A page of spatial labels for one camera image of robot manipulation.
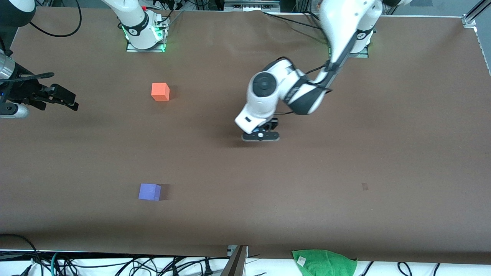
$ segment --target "teal cable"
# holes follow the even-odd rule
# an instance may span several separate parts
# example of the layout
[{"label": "teal cable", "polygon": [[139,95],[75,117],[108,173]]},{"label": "teal cable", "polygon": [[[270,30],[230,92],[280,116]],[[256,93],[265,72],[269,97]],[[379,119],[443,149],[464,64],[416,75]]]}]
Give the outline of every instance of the teal cable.
[{"label": "teal cable", "polygon": [[56,252],[53,255],[53,258],[51,258],[51,276],[55,276],[55,260],[56,260],[56,255],[58,255],[58,252]]}]

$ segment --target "white cloth tag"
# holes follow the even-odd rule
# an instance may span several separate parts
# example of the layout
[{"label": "white cloth tag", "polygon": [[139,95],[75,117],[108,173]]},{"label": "white cloth tag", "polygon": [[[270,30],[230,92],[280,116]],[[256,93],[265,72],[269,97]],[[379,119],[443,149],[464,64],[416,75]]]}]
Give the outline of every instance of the white cloth tag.
[{"label": "white cloth tag", "polygon": [[306,260],[307,260],[307,259],[305,259],[304,257],[299,256],[299,260],[297,261],[297,263],[298,263],[298,264],[299,264],[301,267],[303,267],[303,265],[305,264],[305,261],[306,261]]}]

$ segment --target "orange cube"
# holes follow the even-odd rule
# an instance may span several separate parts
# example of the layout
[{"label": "orange cube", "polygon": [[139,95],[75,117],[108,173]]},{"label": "orange cube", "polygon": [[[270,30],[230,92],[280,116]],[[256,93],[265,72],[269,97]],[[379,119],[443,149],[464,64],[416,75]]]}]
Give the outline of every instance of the orange cube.
[{"label": "orange cube", "polygon": [[166,83],[152,83],[152,97],[157,102],[169,100],[170,89]]}]

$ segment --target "green towel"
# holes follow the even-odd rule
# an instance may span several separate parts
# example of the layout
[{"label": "green towel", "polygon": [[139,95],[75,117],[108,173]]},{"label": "green towel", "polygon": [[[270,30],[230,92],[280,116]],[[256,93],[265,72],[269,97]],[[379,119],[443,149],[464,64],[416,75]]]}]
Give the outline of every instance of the green towel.
[{"label": "green towel", "polygon": [[353,276],[358,261],[327,250],[292,251],[303,276]]}]

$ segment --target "purple cube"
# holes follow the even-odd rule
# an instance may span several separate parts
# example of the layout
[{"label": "purple cube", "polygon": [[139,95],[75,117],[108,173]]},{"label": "purple cube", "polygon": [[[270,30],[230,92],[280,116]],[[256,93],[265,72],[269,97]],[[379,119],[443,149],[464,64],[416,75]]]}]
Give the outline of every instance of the purple cube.
[{"label": "purple cube", "polygon": [[142,183],[140,185],[140,194],[138,195],[138,199],[159,201],[160,189],[160,185]]}]

